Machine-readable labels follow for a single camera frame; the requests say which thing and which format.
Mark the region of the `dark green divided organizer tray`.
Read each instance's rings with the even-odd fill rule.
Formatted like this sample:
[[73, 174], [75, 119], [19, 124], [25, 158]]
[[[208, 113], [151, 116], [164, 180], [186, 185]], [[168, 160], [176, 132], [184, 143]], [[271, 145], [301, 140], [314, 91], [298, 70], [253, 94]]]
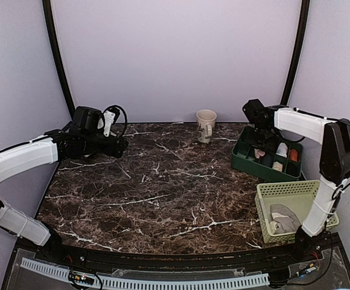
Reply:
[[251, 144], [254, 128], [246, 126], [231, 153], [231, 166], [268, 182], [297, 181], [301, 178], [303, 147], [279, 137], [271, 140], [272, 149], [258, 150]]

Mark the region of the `pink cloth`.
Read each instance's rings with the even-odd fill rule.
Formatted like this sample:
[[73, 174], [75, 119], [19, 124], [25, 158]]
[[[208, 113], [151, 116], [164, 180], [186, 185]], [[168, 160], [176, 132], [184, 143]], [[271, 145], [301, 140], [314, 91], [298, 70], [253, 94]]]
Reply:
[[262, 151], [260, 149], [254, 149], [254, 156], [256, 159], [260, 159], [265, 156], [265, 151]]

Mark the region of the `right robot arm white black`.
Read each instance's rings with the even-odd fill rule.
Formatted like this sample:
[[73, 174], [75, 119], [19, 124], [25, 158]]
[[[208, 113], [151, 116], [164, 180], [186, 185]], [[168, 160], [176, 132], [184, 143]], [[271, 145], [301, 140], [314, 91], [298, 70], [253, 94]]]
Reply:
[[318, 165], [304, 163], [307, 176], [318, 177], [319, 187], [307, 217], [295, 234], [290, 257], [303, 262], [313, 252], [313, 244], [336, 212], [344, 190], [350, 185], [350, 121], [328, 118], [283, 105], [264, 106], [258, 99], [243, 106], [255, 127], [254, 145], [266, 150], [278, 132], [291, 132], [320, 146]]

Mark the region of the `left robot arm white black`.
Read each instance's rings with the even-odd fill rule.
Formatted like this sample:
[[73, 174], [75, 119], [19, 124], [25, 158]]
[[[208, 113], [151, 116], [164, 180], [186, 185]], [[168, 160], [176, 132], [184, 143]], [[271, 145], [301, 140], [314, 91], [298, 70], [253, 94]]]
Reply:
[[9, 187], [40, 189], [36, 174], [50, 173], [63, 160], [79, 159], [85, 155], [103, 153], [119, 158], [128, 146], [124, 136], [103, 134], [82, 135], [62, 130], [47, 132], [35, 139], [0, 150], [0, 228], [43, 247], [43, 253], [54, 263], [63, 263], [67, 250], [61, 246], [59, 235], [34, 218], [34, 210], [20, 205], [24, 198], [13, 202]]

